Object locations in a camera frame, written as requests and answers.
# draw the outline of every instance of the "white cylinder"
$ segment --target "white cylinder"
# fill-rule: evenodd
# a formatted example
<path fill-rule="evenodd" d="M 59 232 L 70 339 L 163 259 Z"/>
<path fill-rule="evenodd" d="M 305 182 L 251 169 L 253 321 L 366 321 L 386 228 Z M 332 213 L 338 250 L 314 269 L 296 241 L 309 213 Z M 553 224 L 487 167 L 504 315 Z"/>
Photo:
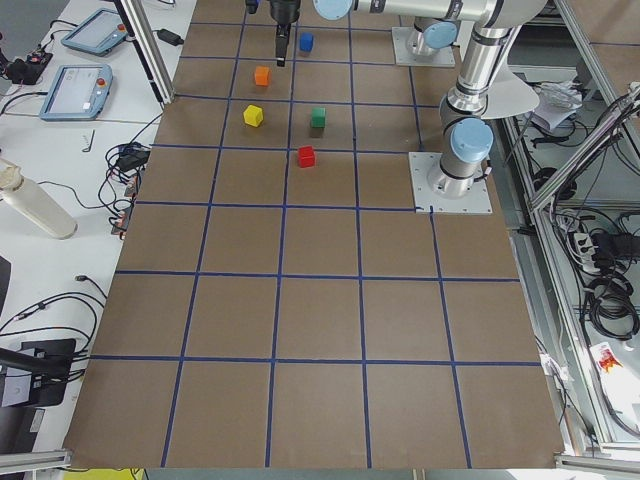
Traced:
<path fill-rule="evenodd" d="M 40 185 L 20 174 L 20 167 L 0 171 L 0 192 L 4 201 L 52 237 L 71 237 L 78 223 Z"/>

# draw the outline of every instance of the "plug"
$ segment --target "plug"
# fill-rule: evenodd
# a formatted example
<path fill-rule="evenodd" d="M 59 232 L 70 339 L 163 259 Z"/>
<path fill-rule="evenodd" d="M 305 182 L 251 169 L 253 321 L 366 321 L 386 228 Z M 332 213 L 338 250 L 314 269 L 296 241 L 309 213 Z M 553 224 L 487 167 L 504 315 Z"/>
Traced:
<path fill-rule="evenodd" d="M 173 45 L 174 47 L 184 43 L 184 40 L 180 35 L 170 32 L 166 28 L 158 30 L 158 38 L 163 42 L 167 42 L 169 45 Z"/>

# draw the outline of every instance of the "yellow object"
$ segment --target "yellow object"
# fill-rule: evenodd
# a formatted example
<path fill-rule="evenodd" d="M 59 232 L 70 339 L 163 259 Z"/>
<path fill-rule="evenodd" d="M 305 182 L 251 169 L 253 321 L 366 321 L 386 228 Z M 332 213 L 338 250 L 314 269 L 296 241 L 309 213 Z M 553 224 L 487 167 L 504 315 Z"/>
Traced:
<path fill-rule="evenodd" d="M 264 114 L 260 107 L 249 105 L 243 113 L 244 123 L 252 127 L 259 127 L 264 120 Z"/>
<path fill-rule="evenodd" d="M 64 480 L 143 480 L 144 469 L 124 468 L 122 470 L 111 470 L 108 468 L 97 468 L 87 471 L 65 472 Z"/>

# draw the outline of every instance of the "white mounting plate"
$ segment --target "white mounting plate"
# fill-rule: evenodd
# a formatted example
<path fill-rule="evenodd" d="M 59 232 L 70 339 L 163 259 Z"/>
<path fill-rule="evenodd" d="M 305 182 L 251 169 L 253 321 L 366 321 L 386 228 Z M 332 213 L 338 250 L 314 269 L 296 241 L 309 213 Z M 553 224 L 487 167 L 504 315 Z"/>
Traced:
<path fill-rule="evenodd" d="M 413 32 L 413 27 L 393 27 L 391 36 L 393 37 L 393 50 L 396 54 L 396 65 L 408 65 L 410 67 L 444 67 L 453 68 L 456 66 L 456 59 L 453 56 L 453 49 L 446 47 L 439 50 L 432 56 L 414 55 L 407 50 L 407 39 Z"/>
<path fill-rule="evenodd" d="M 409 167 L 411 168 L 411 183 L 413 184 L 413 200 L 416 213 L 455 213 L 462 215 L 490 215 L 491 200 L 484 180 L 476 182 L 467 195 L 462 198 L 449 199 L 434 192 L 427 184 L 427 173 L 431 166 L 440 161 L 441 153 L 411 152 L 409 153 Z M 478 167 L 478 176 L 482 169 Z"/>

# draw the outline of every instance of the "colored block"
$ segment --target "colored block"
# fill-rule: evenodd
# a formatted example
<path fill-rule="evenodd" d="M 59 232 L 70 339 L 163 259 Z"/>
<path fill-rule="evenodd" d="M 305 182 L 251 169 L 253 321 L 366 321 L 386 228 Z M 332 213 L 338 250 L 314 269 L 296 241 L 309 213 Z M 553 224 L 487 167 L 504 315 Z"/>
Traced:
<path fill-rule="evenodd" d="M 313 128 L 324 128 L 327 120 L 327 109 L 323 107 L 314 107 L 311 110 L 311 126 Z"/>
<path fill-rule="evenodd" d="M 303 52 L 310 52 L 313 50 L 313 34 L 304 32 L 300 35 L 300 50 Z"/>
<path fill-rule="evenodd" d="M 316 164 L 316 152 L 313 147 L 306 146 L 298 149 L 298 165 L 300 168 L 313 167 Z"/>
<path fill-rule="evenodd" d="M 269 67 L 256 67 L 253 77 L 256 85 L 268 87 L 269 83 L 271 83 L 271 69 Z"/>
<path fill-rule="evenodd" d="M 260 107 L 255 105 L 249 105 L 244 113 L 244 123 L 251 125 L 252 127 L 259 127 L 264 120 L 264 113 Z"/>

